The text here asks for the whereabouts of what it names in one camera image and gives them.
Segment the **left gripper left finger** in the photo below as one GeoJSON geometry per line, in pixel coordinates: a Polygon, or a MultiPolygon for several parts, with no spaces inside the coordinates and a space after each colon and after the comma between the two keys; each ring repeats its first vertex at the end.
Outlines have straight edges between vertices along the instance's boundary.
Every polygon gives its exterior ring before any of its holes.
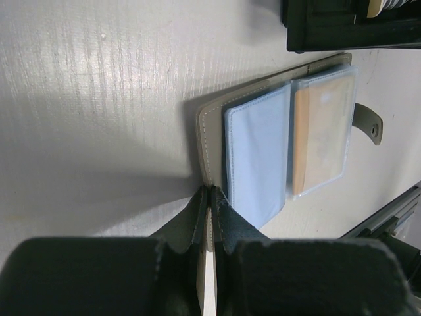
{"type": "Polygon", "coordinates": [[[208,190],[148,237],[39,237],[1,269],[2,315],[201,315],[208,190]]]}

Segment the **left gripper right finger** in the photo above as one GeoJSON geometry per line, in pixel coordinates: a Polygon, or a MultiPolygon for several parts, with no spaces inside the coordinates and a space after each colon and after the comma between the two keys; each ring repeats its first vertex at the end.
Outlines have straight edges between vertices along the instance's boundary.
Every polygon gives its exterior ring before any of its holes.
{"type": "Polygon", "coordinates": [[[396,256],[367,238],[271,239],[210,189],[218,315],[410,315],[396,256]]]}

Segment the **black plastic card tray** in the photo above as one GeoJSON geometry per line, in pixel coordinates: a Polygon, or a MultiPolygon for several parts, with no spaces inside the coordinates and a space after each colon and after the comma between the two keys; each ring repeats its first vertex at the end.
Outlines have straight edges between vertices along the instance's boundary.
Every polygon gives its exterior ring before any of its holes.
{"type": "Polygon", "coordinates": [[[282,1],[287,50],[420,49],[420,2],[367,18],[369,1],[282,1]]]}

